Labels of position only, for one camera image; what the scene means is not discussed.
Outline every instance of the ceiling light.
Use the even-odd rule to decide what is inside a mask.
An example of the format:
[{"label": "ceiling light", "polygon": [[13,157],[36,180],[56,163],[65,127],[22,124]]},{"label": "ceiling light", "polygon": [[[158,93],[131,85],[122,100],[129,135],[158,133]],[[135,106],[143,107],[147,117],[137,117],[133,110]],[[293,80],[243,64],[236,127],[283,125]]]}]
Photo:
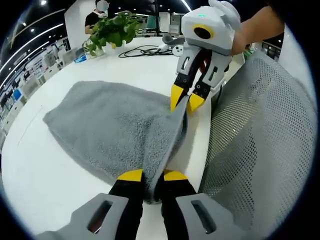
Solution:
[{"label": "ceiling light", "polygon": [[140,14],[140,13],[137,13],[136,15],[138,15],[138,16],[145,16],[145,17],[149,17],[149,15],[146,15],[146,14]]},{"label": "ceiling light", "polygon": [[188,5],[188,3],[186,2],[186,0],[181,0],[181,2],[185,5],[185,7],[189,10],[189,12],[191,12],[191,8]]},{"label": "ceiling light", "polygon": [[31,52],[28,56],[26,56],[24,59],[22,59],[16,66],[15,68],[8,74],[8,76],[6,76],[6,78],[4,79],[3,83],[0,85],[0,89],[5,85],[5,82],[8,80],[8,78],[10,77],[10,75],[14,72],[16,73],[16,69],[26,60],[29,59],[29,57],[34,54],[36,51],[38,51],[40,48],[42,48],[43,46],[47,45],[49,42],[47,41],[46,43],[42,44],[40,47],[38,47],[37,49],[35,49],[33,52]]},{"label": "ceiling light", "polygon": [[25,44],[24,44],[22,47],[20,47],[14,54],[12,54],[12,56],[9,57],[9,59],[2,65],[2,67],[0,68],[0,73],[1,73],[1,71],[6,67],[6,65],[7,65],[23,48],[25,48],[28,44],[30,44],[31,42],[33,42],[33,41],[36,40],[37,38],[41,37],[42,35],[46,34],[47,32],[50,32],[51,30],[56,29],[56,28],[58,28],[58,27],[61,27],[61,26],[63,26],[63,25],[64,25],[64,23],[61,23],[61,24],[59,24],[59,25],[57,25],[57,26],[54,26],[54,27],[52,27],[52,28],[49,28],[48,30],[40,33],[39,35],[35,36],[35,37],[32,38],[31,40],[29,40],[27,43],[25,43]]}]

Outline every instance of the human hand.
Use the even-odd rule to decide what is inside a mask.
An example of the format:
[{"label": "human hand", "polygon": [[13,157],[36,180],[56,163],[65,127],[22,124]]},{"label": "human hand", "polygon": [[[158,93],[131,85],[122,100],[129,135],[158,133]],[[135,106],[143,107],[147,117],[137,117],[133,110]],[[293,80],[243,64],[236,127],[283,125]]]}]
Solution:
[{"label": "human hand", "polygon": [[241,30],[237,31],[233,38],[231,55],[241,54],[245,51],[247,45],[247,39]]}]

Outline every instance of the ceiling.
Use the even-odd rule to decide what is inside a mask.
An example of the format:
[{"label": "ceiling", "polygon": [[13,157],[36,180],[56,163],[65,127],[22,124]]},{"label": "ceiling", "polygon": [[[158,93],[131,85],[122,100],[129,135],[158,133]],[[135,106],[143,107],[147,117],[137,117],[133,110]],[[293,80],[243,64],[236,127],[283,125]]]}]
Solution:
[{"label": "ceiling", "polygon": [[[238,9],[241,20],[252,17],[259,9],[264,6],[263,0],[228,0]],[[9,17],[1,17],[1,22],[6,23],[2,32],[7,32],[2,36],[2,47],[0,50],[0,83],[9,74],[12,64],[28,50],[35,50],[43,43],[66,37],[67,31],[64,25],[50,30],[42,36],[33,40],[17,54],[16,52],[34,37],[49,30],[59,24],[64,24],[65,11],[75,2],[75,0],[46,0],[46,4],[41,5],[42,0],[25,1],[25,5],[18,4],[15,12]],[[121,10],[129,10],[140,14],[153,14],[153,7],[150,5],[153,0],[110,0],[109,15]],[[188,9],[181,0],[158,0],[160,12],[187,13]],[[208,0],[186,0],[191,9],[208,5]],[[270,40],[270,43],[281,46],[279,38]]]}]

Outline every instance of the white robot body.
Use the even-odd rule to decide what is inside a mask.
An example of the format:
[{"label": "white robot body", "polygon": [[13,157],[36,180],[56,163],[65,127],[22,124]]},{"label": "white robot body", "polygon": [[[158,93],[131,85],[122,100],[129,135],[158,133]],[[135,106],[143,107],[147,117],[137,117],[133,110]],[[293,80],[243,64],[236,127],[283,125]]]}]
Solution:
[{"label": "white robot body", "polygon": [[235,35],[231,18],[235,18],[233,11],[224,5],[222,9],[202,6],[182,17],[181,31],[188,44],[228,56]]}]

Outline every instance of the person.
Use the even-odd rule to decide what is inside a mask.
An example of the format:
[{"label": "person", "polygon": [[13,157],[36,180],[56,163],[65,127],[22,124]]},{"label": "person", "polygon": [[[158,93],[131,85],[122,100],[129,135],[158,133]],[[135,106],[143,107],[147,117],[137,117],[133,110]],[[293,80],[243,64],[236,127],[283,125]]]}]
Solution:
[{"label": "person", "polygon": [[27,81],[28,77],[30,77],[30,75],[31,74],[29,73],[29,71],[26,69],[26,67],[24,67],[23,68],[23,79],[25,82]]},{"label": "person", "polygon": [[85,34],[93,34],[92,27],[101,19],[101,15],[108,16],[109,3],[105,0],[95,0],[95,10],[85,18]]},{"label": "person", "polygon": [[253,17],[241,23],[234,35],[232,55],[242,53],[246,45],[262,42],[284,32],[283,45],[278,63],[307,91],[310,100],[317,106],[315,87],[308,62],[294,35],[270,6],[263,7]]}]

